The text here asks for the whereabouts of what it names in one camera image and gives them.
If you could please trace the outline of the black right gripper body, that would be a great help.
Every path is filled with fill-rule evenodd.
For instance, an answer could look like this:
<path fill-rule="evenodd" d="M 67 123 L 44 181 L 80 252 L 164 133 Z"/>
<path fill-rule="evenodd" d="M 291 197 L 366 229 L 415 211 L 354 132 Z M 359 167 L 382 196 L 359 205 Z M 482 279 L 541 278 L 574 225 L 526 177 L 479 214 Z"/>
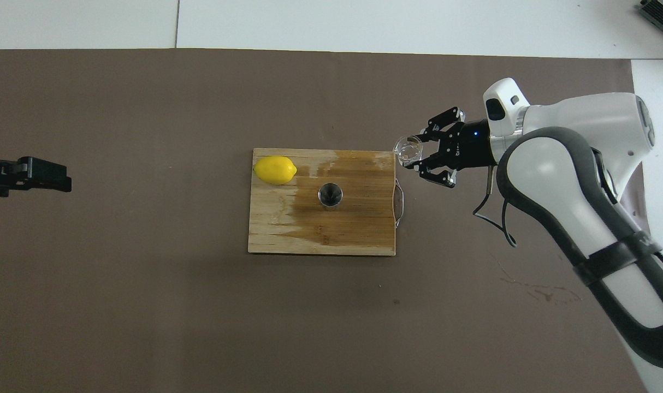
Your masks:
<path fill-rule="evenodd" d="M 457 122 L 447 130 L 447 167 L 495 166 L 487 120 Z"/>

